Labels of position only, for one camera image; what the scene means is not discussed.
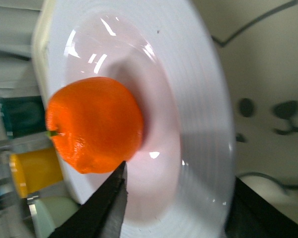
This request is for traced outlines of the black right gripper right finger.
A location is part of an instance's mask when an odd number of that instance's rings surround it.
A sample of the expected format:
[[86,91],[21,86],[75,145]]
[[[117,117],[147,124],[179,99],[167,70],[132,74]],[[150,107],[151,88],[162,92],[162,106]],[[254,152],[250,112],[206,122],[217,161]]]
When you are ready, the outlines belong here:
[[236,178],[224,234],[227,238],[298,238],[298,224]]

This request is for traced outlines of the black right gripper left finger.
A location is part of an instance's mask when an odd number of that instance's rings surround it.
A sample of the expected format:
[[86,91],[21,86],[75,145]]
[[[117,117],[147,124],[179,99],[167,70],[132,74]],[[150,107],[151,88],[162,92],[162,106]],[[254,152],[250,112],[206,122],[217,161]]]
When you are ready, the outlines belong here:
[[51,238],[118,238],[127,205],[127,164],[123,161]]

